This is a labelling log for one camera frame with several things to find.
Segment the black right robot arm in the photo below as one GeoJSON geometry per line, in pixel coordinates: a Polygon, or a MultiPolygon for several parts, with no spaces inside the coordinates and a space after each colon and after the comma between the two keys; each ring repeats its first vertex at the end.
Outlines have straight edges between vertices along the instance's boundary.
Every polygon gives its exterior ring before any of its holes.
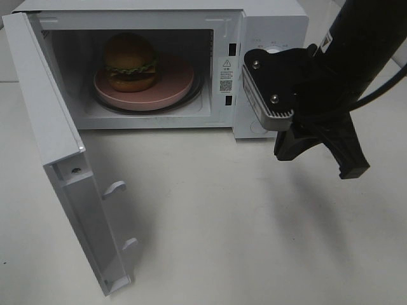
{"type": "Polygon", "coordinates": [[[368,168],[350,112],[383,95],[405,75],[401,69],[384,85],[365,90],[406,39],[405,1],[346,1],[320,45],[283,54],[290,60],[285,87],[293,96],[290,128],[279,132],[274,153],[291,161],[325,145],[342,179],[368,168]]]}

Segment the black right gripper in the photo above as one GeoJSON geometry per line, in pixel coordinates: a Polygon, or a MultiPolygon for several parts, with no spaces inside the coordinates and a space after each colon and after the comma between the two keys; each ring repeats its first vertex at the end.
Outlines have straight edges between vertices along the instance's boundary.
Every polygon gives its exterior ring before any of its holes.
{"type": "Polygon", "coordinates": [[[292,161],[322,143],[339,165],[340,178],[357,179],[369,168],[352,118],[343,108],[359,98],[359,75],[343,53],[327,56],[316,45],[286,51],[286,87],[294,116],[289,129],[278,132],[274,155],[292,161]]]}

